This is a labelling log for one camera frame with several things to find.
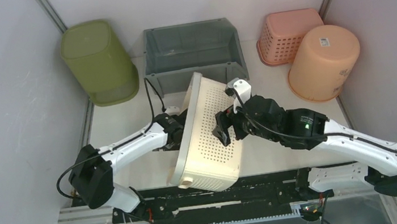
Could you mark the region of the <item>cream perforated plastic basket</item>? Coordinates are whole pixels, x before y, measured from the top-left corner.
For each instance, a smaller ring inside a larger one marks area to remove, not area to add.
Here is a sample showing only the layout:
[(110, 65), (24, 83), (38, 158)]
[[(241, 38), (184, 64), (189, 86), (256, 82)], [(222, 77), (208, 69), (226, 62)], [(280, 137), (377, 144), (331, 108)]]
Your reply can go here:
[(170, 168), (168, 183), (181, 189), (221, 192), (239, 179), (243, 144), (229, 131), (230, 144), (224, 146), (213, 135), (216, 114), (233, 106), (226, 85), (194, 73), (181, 112), (186, 114), (184, 132), (176, 163)]

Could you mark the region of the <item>orange plastic bucket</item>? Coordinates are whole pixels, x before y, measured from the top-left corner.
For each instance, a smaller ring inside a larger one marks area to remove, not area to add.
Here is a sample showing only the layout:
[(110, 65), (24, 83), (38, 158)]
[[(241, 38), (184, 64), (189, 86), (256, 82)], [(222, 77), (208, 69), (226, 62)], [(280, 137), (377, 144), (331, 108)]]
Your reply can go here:
[(332, 100), (342, 91), (360, 50), (358, 38), (348, 29), (315, 27), (303, 37), (289, 70), (290, 90), (311, 102)]

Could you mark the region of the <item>pink perforated plastic basket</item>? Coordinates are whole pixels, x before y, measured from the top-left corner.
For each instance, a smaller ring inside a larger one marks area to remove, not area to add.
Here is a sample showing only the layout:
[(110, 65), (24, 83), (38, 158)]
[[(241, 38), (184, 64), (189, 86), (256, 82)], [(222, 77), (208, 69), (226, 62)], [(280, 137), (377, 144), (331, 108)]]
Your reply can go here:
[(305, 34), (323, 24), (310, 8), (269, 14), (256, 43), (259, 58), (268, 66), (292, 63)]

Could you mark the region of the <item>green perforated waste bin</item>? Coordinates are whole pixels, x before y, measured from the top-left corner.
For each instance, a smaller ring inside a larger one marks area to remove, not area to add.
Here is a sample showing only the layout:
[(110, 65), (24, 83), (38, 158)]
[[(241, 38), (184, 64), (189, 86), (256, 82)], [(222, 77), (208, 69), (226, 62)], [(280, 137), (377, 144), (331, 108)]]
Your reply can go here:
[(95, 105), (115, 105), (137, 95), (137, 68), (106, 20), (70, 27), (62, 36), (60, 53)]

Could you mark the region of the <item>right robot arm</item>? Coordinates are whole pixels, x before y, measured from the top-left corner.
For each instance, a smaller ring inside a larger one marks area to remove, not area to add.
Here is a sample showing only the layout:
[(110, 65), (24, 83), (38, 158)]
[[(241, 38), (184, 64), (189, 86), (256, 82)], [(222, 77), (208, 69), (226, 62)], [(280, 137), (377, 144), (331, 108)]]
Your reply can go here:
[(397, 197), (397, 142), (349, 129), (307, 108), (285, 110), (273, 99), (256, 95), (218, 112), (215, 119), (213, 135), (225, 146), (233, 128), (237, 140), (252, 135), (294, 150), (328, 150), (350, 159), (349, 164), (300, 169), (295, 187), (304, 200), (316, 193), (366, 187)]

